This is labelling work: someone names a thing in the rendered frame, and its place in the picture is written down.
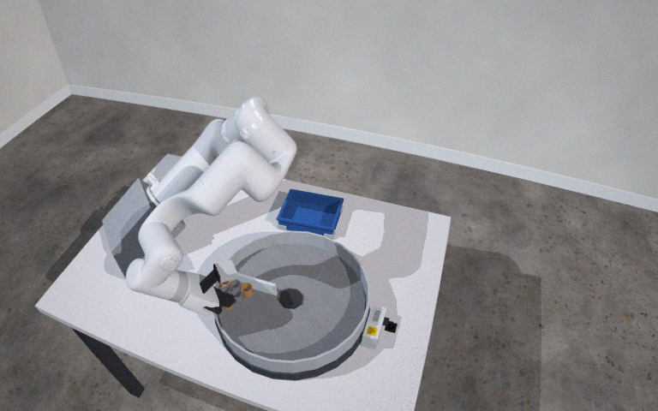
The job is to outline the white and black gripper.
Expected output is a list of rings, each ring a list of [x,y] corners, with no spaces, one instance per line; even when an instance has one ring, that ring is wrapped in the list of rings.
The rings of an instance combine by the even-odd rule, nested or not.
[[[200,282],[206,276],[190,271],[184,272],[188,276],[188,291],[183,299],[178,302],[179,306],[195,313],[210,316],[211,312],[220,314],[222,312],[222,304],[224,307],[231,307],[232,303],[234,304],[236,302],[234,295],[224,293],[221,289],[217,289],[214,286],[203,294]]]

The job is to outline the blue crate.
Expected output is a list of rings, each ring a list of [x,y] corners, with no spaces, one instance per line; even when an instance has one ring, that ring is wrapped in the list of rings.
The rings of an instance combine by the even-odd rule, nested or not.
[[[307,231],[333,240],[343,198],[291,189],[277,216],[278,229]]]

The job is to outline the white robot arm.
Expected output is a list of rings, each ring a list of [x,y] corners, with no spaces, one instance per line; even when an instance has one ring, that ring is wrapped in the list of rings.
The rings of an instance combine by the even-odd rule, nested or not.
[[[152,184],[147,194],[157,207],[141,225],[138,237],[145,259],[129,265],[127,286],[181,301],[188,291],[188,276],[177,270],[183,254],[171,231],[193,214],[217,216],[240,190],[257,202],[268,200],[296,150],[296,142],[270,117],[268,104],[260,97],[244,101],[226,121],[210,122],[161,181],[152,172],[147,175]]]

